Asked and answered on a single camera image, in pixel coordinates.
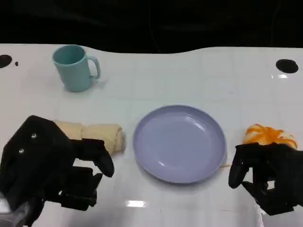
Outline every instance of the lavender plate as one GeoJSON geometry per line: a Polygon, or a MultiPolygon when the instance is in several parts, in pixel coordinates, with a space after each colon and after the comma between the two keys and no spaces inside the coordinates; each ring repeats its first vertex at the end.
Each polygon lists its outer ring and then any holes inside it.
{"type": "Polygon", "coordinates": [[[194,183],[215,173],[226,158],[219,124],[207,113],[184,105],[146,115],[133,137],[137,161],[150,174],[171,183],[194,183]]]}

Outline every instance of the mug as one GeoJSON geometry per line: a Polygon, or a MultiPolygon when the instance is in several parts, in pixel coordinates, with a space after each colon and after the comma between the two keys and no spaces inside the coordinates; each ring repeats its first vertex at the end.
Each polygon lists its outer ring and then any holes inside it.
{"type": "Polygon", "coordinates": [[[69,91],[79,92],[88,89],[92,79],[100,77],[100,65],[96,57],[87,56],[81,46],[66,45],[53,53],[55,64],[61,81],[69,91]],[[89,70],[89,62],[92,60],[97,67],[97,75],[92,76],[89,70]]]}

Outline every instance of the plate rim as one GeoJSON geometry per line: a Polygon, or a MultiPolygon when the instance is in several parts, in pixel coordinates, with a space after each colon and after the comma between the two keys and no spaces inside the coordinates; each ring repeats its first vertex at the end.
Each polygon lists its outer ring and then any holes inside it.
{"type": "Polygon", "coordinates": [[[219,125],[219,123],[211,116],[209,115],[207,112],[203,111],[203,110],[200,110],[198,108],[195,108],[195,107],[192,107],[192,106],[189,106],[189,105],[165,105],[165,106],[161,106],[159,108],[156,108],[152,111],[150,111],[149,113],[147,113],[143,118],[141,118],[141,120],[137,123],[136,125],[136,128],[134,130],[134,133],[133,133],[133,139],[132,139],[132,146],[133,146],[133,151],[134,151],[134,156],[135,156],[135,159],[136,159],[136,162],[140,164],[140,167],[142,167],[146,172],[148,172],[149,174],[151,174],[152,176],[162,180],[162,181],[165,181],[165,182],[168,182],[168,183],[175,183],[175,184],[189,184],[189,183],[197,183],[197,182],[202,182],[202,181],[205,181],[206,179],[208,179],[209,177],[211,177],[212,175],[214,175],[218,169],[220,168],[220,166],[226,161],[226,157],[227,157],[227,142],[226,142],[226,136],[224,134],[224,131],[223,129],[221,128],[221,126],[219,125]],[[206,175],[205,177],[203,178],[200,178],[200,179],[197,179],[197,180],[194,180],[194,181],[180,181],[180,182],[175,182],[175,181],[172,181],[172,180],[169,180],[169,179],[166,179],[164,177],[161,177],[155,173],[152,173],[149,169],[147,169],[140,161],[140,159],[138,158],[137,156],[137,152],[135,151],[135,135],[137,134],[137,131],[138,131],[138,128],[139,126],[142,124],[142,122],[148,118],[150,115],[152,115],[154,112],[156,111],[159,111],[160,109],[165,109],[165,108],[169,108],[169,107],[185,107],[185,108],[190,108],[190,109],[194,109],[198,112],[201,112],[203,114],[206,114],[209,118],[211,118],[215,124],[217,125],[219,131],[222,133],[223,135],[223,143],[224,143],[224,151],[223,151],[223,158],[221,160],[221,162],[219,163],[219,165],[214,168],[213,171],[210,172],[210,174],[206,175]]]}

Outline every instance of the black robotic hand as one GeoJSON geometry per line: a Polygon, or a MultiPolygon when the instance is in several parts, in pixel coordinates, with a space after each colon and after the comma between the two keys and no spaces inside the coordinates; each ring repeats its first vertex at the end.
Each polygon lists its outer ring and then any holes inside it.
{"type": "Polygon", "coordinates": [[[0,226],[31,226],[45,201],[63,207],[87,210],[97,202],[97,187],[103,175],[111,177],[114,164],[102,140],[70,140],[47,119],[30,116],[3,149],[0,165],[0,226]],[[76,158],[92,161],[102,173],[73,166],[76,158]]]}
{"type": "Polygon", "coordinates": [[[303,152],[286,144],[238,145],[228,183],[233,189],[242,184],[268,215],[293,211],[303,206],[303,152]],[[252,183],[243,181],[250,167],[252,183]],[[269,189],[268,181],[275,187],[269,189]]]}

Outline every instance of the table surface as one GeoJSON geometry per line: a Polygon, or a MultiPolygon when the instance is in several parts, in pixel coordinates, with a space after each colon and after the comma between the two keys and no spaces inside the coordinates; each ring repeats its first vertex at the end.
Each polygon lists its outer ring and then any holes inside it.
{"type": "Polygon", "coordinates": [[[86,125],[118,123],[127,146],[123,154],[114,157],[113,178],[101,180],[95,207],[83,212],[46,203],[34,226],[257,225],[254,200],[243,188],[228,186],[229,168],[221,168],[199,184],[161,182],[137,165],[132,135],[149,111],[184,104],[204,110],[221,125],[228,145],[227,163],[231,163],[234,147],[241,143],[246,128],[254,123],[287,130],[303,149],[302,50],[205,48],[159,55],[85,48],[88,55],[98,58],[101,80],[85,92],[71,93],[64,90],[51,60],[58,46],[0,45],[0,53],[13,58],[9,66],[0,69],[0,145],[34,114],[86,125]],[[276,68],[279,59],[295,60],[299,71],[280,72],[276,68]]]}

